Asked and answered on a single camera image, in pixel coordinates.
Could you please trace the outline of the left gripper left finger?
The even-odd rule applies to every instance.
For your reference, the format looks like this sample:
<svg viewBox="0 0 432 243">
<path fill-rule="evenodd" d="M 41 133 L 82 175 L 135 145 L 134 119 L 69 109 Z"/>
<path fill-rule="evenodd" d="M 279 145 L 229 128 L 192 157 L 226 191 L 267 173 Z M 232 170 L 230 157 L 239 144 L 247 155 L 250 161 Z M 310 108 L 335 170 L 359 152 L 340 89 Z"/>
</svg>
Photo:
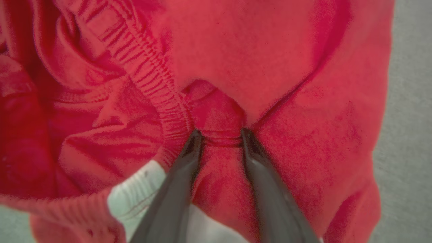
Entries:
<svg viewBox="0 0 432 243">
<path fill-rule="evenodd" d="M 185 243 L 190 195 L 199 172 L 203 136 L 193 130 L 139 223 L 132 243 Z"/>
</svg>

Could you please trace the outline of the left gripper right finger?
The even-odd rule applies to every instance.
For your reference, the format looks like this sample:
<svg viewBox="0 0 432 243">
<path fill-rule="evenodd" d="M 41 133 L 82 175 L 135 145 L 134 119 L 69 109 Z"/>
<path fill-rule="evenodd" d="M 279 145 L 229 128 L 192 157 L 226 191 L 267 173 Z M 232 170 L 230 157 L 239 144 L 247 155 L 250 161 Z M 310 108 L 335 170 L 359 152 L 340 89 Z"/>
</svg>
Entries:
<svg viewBox="0 0 432 243">
<path fill-rule="evenodd" d="M 262 243 L 319 243 L 267 152 L 250 129 L 241 129 L 243 162 L 252 185 Z"/>
</svg>

